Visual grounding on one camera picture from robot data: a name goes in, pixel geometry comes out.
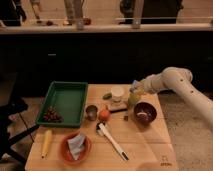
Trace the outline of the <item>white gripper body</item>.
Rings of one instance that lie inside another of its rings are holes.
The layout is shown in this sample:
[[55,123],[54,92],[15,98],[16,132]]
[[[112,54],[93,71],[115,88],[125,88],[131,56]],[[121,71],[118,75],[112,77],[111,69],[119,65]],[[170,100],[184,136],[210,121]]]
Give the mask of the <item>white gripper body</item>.
[[141,94],[153,94],[153,87],[149,79],[142,79],[141,81],[134,80],[131,87],[131,93],[141,93]]

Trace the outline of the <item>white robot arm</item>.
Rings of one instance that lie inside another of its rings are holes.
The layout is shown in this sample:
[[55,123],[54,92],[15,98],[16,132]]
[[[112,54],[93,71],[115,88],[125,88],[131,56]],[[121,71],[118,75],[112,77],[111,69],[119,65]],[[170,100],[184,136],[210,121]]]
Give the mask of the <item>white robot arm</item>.
[[134,80],[130,92],[156,94],[172,90],[193,108],[213,132],[213,101],[198,91],[192,84],[193,75],[189,69],[167,67],[159,74],[152,74],[141,81]]

